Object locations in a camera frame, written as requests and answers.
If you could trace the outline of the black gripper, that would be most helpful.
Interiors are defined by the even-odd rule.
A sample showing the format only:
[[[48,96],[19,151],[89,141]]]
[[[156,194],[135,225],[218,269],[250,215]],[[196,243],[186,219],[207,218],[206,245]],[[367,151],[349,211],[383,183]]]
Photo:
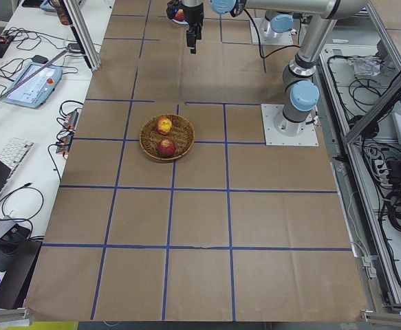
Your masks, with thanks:
[[[186,31],[186,46],[190,53],[196,54],[196,42],[202,39],[202,25],[204,20],[203,0],[182,0],[184,19],[190,25]]]

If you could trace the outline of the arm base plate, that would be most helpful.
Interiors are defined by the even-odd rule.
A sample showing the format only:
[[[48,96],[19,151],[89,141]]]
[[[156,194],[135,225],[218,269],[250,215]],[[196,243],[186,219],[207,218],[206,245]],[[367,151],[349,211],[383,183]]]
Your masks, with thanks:
[[[317,147],[318,138],[311,114],[303,122],[294,123],[285,118],[283,107],[283,104],[261,105],[265,145]]]
[[[258,34],[260,36],[260,44],[262,45],[286,46],[293,44],[292,34],[290,31],[282,33],[274,32],[270,27],[270,23],[264,18],[254,18],[253,21],[255,25],[249,22],[253,45],[258,44]]]

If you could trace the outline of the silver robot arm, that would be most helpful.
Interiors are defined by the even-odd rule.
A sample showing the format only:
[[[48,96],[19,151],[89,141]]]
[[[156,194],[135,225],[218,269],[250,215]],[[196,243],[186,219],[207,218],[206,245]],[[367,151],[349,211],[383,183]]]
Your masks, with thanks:
[[[282,112],[275,120],[284,129],[305,124],[319,99],[319,90],[311,82],[316,71],[316,62],[336,22],[360,12],[366,1],[209,1],[217,14],[236,17],[248,9],[274,12],[268,18],[273,32],[287,32],[291,27],[285,20],[292,13],[309,13],[312,20],[294,58],[283,70],[283,83],[287,100]]]

